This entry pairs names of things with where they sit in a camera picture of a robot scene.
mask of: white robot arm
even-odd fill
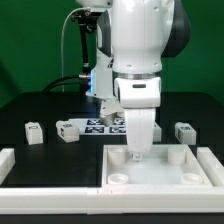
[[[98,20],[98,51],[113,58],[109,82],[114,83],[104,85],[112,85],[111,96],[124,109],[129,151],[143,154],[152,146],[155,108],[160,106],[156,75],[162,70],[161,55],[176,56],[189,41],[181,0],[77,1],[105,11]]]

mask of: green wall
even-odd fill
[[[191,42],[177,58],[163,60],[163,90],[206,92],[224,105],[224,1],[183,3],[191,21]],[[75,0],[0,1],[0,106],[60,78],[61,29],[77,6]],[[88,43],[94,65],[94,36]],[[79,31],[73,23],[66,29],[65,62],[65,75],[81,71]]]

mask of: black table surface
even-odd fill
[[[197,131],[197,147],[209,147],[224,161],[224,107],[203,93],[162,93],[156,121],[162,128],[162,142],[178,144],[174,135],[177,122],[187,122]],[[2,188],[14,187],[100,187],[103,145],[126,144],[125,136],[80,136],[65,143],[57,136],[56,122],[71,118],[98,118],[100,105],[77,93],[25,93],[0,109],[0,149],[15,148],[16,165]],[[25,123],[39,122],[44,144],[28,145]],[[0,223],[221,223],[222,214],[144,215],[60,215],[0,216]]]

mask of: cable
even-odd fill
[[[73,13],[78,12],[78,11],[83,11],[83,10],[87,10],[90,11],[90,7],[84,7],[84,8],[78,8],[78,9],[74,9],[72,10],[67,18],[65,19],[63,28],[62,28],[62,34],[61,34],[61,77],[64,78],[64,37],[65,37],[65,28],[67,25],[67,22],[69,20],[69,18],[72,16]]]
[[[71,83],[59,83],[59,84],[52,85],[51,87],[49,87],[48,89],[46,89],[44,92],[50,92],[51,89],[53,89],[55,87],[58,87],[58,86],[72,86],[72,85],[79,86],[78,83],[73,83],[73,82],[71,82]]]
[[[69,80],[69,79],[78,79],[78,78],[79,78],[78,75],[71,75],[71,76],[62,77],[62,78],[60,78],[60,79],[57,79],[57,80],[51,82],[49,85],[47,85],[47,86],[42,90],[42,92],[47,92],[47,90],[48,90],[49,88],[51,88],[51,86],[53,86],[53,85],[55,85],[55,84],[57,84],[57,83],[59,83],[59,82],[62,82],[62,81],[65,81],[65,80]]]

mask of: small white cube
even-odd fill
[[[69,121],[56,123],[58,135],[67,143],[79,141],[79,128]]]
[[[175,136],[181,144],[196,145],[197,132],[188,123],[176,123]]]
[[[29,122],[25,124],[26,138],[29,145],[43,143],[43,131],[38,122]]]

